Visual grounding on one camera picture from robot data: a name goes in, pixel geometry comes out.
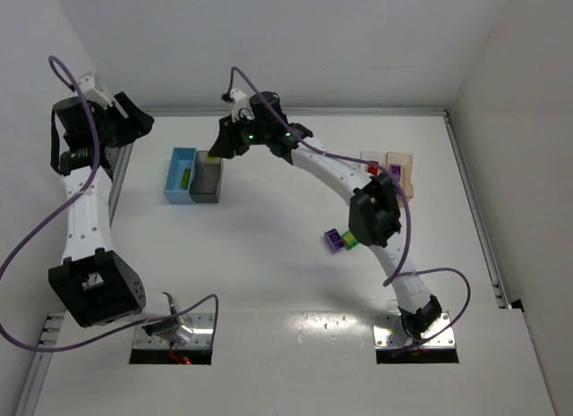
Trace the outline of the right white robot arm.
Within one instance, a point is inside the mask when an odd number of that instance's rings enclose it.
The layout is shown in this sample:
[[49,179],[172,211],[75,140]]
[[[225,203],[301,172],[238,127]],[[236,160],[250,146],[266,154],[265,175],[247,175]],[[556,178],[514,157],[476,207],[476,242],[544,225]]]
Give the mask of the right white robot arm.
[[274,156],[312,174],[339,195],[349,207],[350,233],[372,251],[387,276],[384,284],[395,292],[406,334],[421,340],[439,318],[441,306],[408,258],[410,240],[400,236],[403,212],[390,176],[385,172],[367,174],[342,156],[329,153],[309,129],[287,122],[274,92],[248,97],[231,89],[222,98],[231,112],[219,121],[210,155],[231,159],[251,146],[264,145]]

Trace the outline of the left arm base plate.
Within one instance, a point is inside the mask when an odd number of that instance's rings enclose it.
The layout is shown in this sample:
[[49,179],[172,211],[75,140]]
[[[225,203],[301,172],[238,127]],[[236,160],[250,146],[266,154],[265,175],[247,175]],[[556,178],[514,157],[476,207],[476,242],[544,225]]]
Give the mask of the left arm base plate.
[[214,312],[191,312],[176,319],[136,327],[133,349],[166,351],[172,344],[176,350],[209,350],[212,345],[215,320]]

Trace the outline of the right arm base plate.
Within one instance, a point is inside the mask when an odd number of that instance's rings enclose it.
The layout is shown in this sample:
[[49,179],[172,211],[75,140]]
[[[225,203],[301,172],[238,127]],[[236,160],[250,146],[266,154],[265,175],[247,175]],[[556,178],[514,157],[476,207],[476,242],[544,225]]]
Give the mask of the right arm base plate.
[[372,331],[376,350],[396,351],[413,344],[418,344],[418,349],[421,350],[446,350],[456,346],[448,312],[442,312],[438,319],[421,333],[419,340],[407,333],[398,312],[374,314]]

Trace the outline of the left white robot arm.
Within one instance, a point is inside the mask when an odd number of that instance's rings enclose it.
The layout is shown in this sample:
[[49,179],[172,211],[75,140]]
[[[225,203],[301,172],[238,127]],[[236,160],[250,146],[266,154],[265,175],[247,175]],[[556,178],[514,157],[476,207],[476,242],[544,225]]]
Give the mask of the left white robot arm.
[[147,135],[154,124],[124,92],[108,101],[97,94],[65,98],[52,107],[50,165],[61,176],[67,238],[60,265],[48,282],[80,327],[144,319],[148,335],[181,322],[169,293],[148,294],[139,275],[112,243],[109,199],[120,148]]

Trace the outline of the lime green lego brick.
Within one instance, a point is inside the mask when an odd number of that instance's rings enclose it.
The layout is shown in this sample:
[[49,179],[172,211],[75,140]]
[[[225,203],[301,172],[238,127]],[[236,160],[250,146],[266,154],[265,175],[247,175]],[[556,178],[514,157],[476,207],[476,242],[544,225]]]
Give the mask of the lime green lego brick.
[[192,169],[191,168],[185,168],[184,172],[182,174],[182,178],[181,178],[181,182],[180,182],[180,186],[185,189],[188,187],[189,185],[189,181],[191,178],[191,174],[192,174]]

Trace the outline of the purple lego brick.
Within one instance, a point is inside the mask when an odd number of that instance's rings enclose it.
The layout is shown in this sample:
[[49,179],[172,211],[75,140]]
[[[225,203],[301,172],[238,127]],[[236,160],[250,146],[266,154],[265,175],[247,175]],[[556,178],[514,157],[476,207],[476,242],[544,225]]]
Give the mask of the purple lego brick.
[[326,231],[323,234],[323,239],[329,247],[329,250],[333,253],[336,253],[345,248],[343,238],[336,228],[332,228]]

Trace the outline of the red lego brick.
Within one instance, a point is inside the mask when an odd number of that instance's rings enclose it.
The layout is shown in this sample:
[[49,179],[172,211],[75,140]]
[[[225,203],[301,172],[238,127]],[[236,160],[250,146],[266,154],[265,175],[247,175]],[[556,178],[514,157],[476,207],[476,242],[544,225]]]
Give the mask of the red lego brick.
[[366,171],[369,174],[377,175],[379,173],[379,168],[377,167],[377,164],[368,164],[366,166]]

